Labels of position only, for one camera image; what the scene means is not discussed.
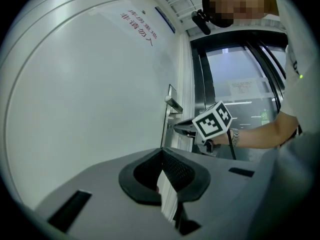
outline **black slot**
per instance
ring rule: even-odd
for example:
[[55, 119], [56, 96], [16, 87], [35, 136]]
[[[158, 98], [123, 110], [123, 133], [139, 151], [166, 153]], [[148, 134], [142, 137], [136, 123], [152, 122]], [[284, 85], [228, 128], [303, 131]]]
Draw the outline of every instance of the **black slot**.
[[48, 222], [62, 232], [67, 232], [92, 194], [78, 190]]
[[255, 173], [252, 170], [245, 170], [245, 169], [240, 169], [240, 168], [235, 168], [235, 167], [230, 168], [229, 172], [234, 173], [234, 174], [239, 174], [239, 175], [242, 175], [242, 176], [246, 176], [246, 177], [250, 177], [250, 178]]

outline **white wall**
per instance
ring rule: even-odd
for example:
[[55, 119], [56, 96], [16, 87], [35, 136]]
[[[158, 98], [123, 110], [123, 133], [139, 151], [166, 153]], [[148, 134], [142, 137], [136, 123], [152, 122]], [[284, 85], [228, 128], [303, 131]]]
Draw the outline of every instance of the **white wall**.
[[[118, 15], [127, 6], [154, 28], [153, 46]], [[22, 10], [0, 52], [1, 172], [15, 199], [34, 209], [85, 168], [160, 146], [188, 38], [155, 6], [32, 0]]]

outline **paper notice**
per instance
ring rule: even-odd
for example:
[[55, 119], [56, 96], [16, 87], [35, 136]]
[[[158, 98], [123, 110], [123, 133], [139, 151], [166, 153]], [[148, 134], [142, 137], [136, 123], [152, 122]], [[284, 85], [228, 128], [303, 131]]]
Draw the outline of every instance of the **paper notice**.
[[261, 98], [256, 79], [254, 78], [233, 80], [228, 81], [228, 83], [234, 101]]

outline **ceiling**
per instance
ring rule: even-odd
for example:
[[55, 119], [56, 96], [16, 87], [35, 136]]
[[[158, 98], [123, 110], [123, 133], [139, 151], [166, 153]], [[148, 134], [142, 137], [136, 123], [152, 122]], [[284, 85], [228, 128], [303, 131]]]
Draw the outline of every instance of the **ceiling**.
[[[197, 25], [191, 19], [191, 13], [202, 9], [202, 0], [166, 0], [168, 5], [173, 9], [178, 20], [181, 21], [182, 27], [187, 31], [190, 37], [202, 33]], [[218, 29], [213, 24], [208, 24], [210, 29]], [[242, 23], [235, 23], [234, 26], [265, 26], [274, 27], [283, 30], [278, 16], [268, 15], [263, 19], [255, 19]]]

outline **white shirt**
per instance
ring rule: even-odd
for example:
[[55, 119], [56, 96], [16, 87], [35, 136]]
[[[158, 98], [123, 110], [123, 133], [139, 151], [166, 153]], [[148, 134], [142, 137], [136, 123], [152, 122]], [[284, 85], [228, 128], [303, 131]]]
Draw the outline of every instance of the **white shirt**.
[[283, 113], [296, 116], [287, 98], [300, 76], [304, 76], [318, 57], [318, 47], [309, 27], [301, 17], [299, 10], [290, 0], [276, 0], [280, 21], [286, 29], [288, 46], [285, 49], [285, 93], [281, 109]]

